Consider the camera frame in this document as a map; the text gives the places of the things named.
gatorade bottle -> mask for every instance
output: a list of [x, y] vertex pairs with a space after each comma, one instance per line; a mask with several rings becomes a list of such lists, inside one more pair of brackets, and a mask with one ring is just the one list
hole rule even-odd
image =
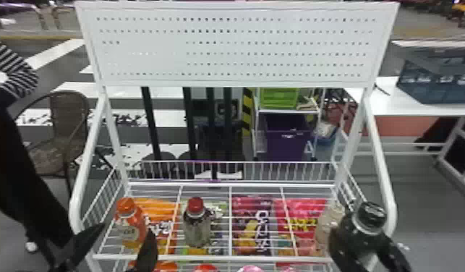
[[116, 228], [122, 244], [130, 249], [138, 250], [146, 238], [146, 225], [142, 210], [130, 197], [117, 201]]

yellow candy package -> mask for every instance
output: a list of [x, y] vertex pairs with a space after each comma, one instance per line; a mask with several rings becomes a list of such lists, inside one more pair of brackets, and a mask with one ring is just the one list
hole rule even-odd
[[171, 235], [167, 254], [174, 254], [180, 215], [180, 204], [152, 198], [135, 198], [136, 205], [142, 209], [145, 225], [156, 235], [159, 254], [165, 254], [168, 236]]

blue plastic crate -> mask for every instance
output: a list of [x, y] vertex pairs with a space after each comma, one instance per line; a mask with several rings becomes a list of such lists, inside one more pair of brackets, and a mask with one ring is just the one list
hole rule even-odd
[[465, 103], [465, 50], [418, 50], [404, 57], [399, 89], [423, 104]]

wire basket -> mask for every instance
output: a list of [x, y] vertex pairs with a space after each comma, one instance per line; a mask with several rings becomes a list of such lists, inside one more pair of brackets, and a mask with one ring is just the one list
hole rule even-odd
[[[217, 179], [212, 179], [213, 171], [217, 171]], [[116, 169], [112, 170], [83, 213], [82, 224], [89, 227], [102, 221], [109, 222], [93, 258], [114, 260], [124, 265], [137, 256], [135, 251], [125, 248], [119, 238], [113, 219], [115, 202], [121, 197], [167, 200], [175, 203], [170, 228], [173, 231], [158, 247], [167, 253], [160, 255], [159, 260], [200, 260], [220, 265], [235, 262], [237, 265], [257, 262], [260, 256], [264, 263], [316, 263], [316, 266], [327, 269], [332, 260], [325, 251], [322, 255], [302, 255], [302, 248], [295, 242], [296, 218], [289, 215], [291, 211], [286, 207], [286, 201], [322, 200], [321, 205], [326, 206], [332, 200], [340, 200], [354, 208], [365, 197], [350, 174], [346, 181], [335, 182], [337, 171], [337, 165], [326, 162], [138, 161], [127, 167], [129, 182], [121, 180]], [[207, 255], [190, 255], [184, 242], [182, 212], [187, 200], [195, 196], [200, 196], [208, 207], [211, 203], [225, 207], [222, 217], [214, 221], [213, 246], [204, 248], [210, 253]], [[238, 243], [238, 232], [242, 231], [236, 230], [236, 225], [248, 218], [234, 212], [232, 201], [244, 196], [260, 196], [276, 204], [270, 209], [268, 227], [263, 230], [268, 240], [267, 254], [242, 254], [249, 248]]]

green bin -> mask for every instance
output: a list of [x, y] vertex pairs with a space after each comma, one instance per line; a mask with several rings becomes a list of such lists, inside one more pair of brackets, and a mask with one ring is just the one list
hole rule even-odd
[[261, 108], [295, 109], [298, 101], [298, 88], [261, 88]]

